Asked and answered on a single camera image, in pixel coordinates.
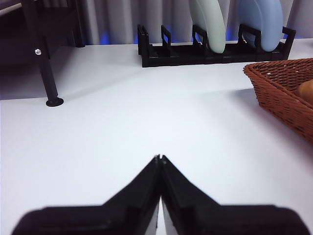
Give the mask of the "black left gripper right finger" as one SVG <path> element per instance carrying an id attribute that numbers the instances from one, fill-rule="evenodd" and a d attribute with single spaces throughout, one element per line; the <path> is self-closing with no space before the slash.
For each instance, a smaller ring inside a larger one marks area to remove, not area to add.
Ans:
<path id="1" fill-rule="evenodd" d="M 179 235 L 307 235 L 293 210 L 275 205 L 221 205 L 160 158 L 166 224 Z"/>

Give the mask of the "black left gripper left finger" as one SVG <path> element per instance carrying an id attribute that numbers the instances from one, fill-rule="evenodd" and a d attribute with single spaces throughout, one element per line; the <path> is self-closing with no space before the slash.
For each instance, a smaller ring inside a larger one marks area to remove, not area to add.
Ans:
<path id="1" fill-rule="evenodd" d="M 157 155 L 100 206 L 46 207 L 26 213 L 14 235 L 154 235 L 160 198 Z"/>

